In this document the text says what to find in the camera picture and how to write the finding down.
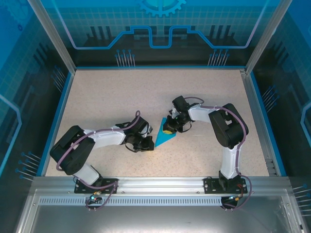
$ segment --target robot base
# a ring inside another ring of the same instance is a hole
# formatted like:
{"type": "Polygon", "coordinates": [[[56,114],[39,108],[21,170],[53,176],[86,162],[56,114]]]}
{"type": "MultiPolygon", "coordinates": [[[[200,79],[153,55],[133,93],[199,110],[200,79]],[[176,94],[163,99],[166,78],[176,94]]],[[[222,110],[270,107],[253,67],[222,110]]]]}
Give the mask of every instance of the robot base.
{"type": "MultiPolygon", "coordinates": [[[[111,184],[111,183],[113,183],[115,181],[118,181],[118,179],[103,179],[103,178],[99,178],[96,181],[96,186],[98,186],[98,187],[105,186],[105,185],[111,184]]],[[[105,189],[101,190],[101,192],[102,192],[102,194],[110,194],[112,189],[113,189],[113,186],[105,188],[105,189]]],[[[93,194],[96,191],[98,191],[98,189],[92,189],[92,188],[86,187],[79,180],[76,181],[76,185],[75,185],[75,188],[74,188],[74,193],[93,194]]]]}
{"type": "Polygon", "coordinates": [[[241,184],[243,187],[243,193],[247,193],[247,186],[245,179],[240,176],[236,176],[233,179],[226,180],[226,188],[223,188],[220,184],[220,179],[223,180],[225,177],[219,171],[219,178],[207,177],[203,179],[204,193],[205,194],[240,194],[241,190],[238,187],[238,184],[241,184]]]}

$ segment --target gear icon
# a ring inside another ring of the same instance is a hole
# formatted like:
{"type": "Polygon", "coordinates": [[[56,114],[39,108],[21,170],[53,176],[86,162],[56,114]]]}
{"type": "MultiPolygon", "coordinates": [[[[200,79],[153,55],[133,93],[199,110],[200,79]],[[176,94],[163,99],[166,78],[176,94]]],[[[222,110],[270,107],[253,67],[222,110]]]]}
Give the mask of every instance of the gear icon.
{"type": "Polygon", "coordinates": [[[137,0],[141,10],[145,10],[146,14],[151,13],[152,16],[162,17],[163,15],[175,14],[175,11],[181,9],[181,5],[186,0],[137,0]]]}
{"type": "Polygon", "coordinates": [[[14,20],[19,24],[22,24],[29,16],[29,4],[27,0],[1,0],[0,6],[5,6],[14,20]]]}

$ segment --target blue triangle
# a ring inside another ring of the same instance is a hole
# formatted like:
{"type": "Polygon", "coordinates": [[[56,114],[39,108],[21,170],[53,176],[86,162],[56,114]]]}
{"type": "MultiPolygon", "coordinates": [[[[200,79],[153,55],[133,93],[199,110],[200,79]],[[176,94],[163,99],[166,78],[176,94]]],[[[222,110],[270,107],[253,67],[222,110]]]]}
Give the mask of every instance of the blue triangle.
{"type": "Polygon", "coordinates": [[[162,143],[164,143],[164,142],[166,142],[166,141],[168,141],[168,140],[170,140],[171,138],[173,138],[173,137],[176,136],[175,133],[173,133],[173,134],[167,134],[167,133],[164,133],[164,132],[163,132],[162,129],[163,129],[163,125],[164,125],[165,121],[166,121],[166,118],[164,117],[164,118],[162,119],[161,126],[160,126],[159,132],[158,132],[157,137],[156,137],[155,147],[161,145],[162,143]]]}

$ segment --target transparent wall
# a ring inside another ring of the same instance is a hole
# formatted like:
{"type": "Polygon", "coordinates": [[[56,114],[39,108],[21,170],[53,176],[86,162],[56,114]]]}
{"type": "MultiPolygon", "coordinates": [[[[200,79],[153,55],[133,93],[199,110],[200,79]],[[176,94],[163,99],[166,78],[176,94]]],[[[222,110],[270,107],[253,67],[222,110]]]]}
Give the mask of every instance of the transparent wall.
{"type": "Polygon", "coordinates": [[[14,232],[68,75],[26,0],[0,0],[0,228],[14,232]]]}
{"type": "Polygon", "coordinates": [[[77,66],[244,66],[279,0],[43,0],[77,66]]]}
{"type": "MultiPolygon", "coordinates": [[[[285,171],[293,187],[311,186],[311,4],[293,0],[254,75],[285,171]]],[[[303,215],[310,194],[296,190],[303,215]]]]}

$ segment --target blue enclosure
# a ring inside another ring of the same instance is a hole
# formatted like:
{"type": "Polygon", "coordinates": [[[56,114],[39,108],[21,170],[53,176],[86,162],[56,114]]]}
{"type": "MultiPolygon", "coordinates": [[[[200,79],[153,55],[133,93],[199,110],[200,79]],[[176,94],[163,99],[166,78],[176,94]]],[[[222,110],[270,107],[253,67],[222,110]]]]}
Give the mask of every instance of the blue enclosure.
{"type": "Polygon", "coordinates": [[[282,17],[284,2],[0,0],[1,232],[16,230],[32,179],[44,174],[76,68],[245,69],[276,175],[310,187],[311,2],[293,0],[282,17]]]}

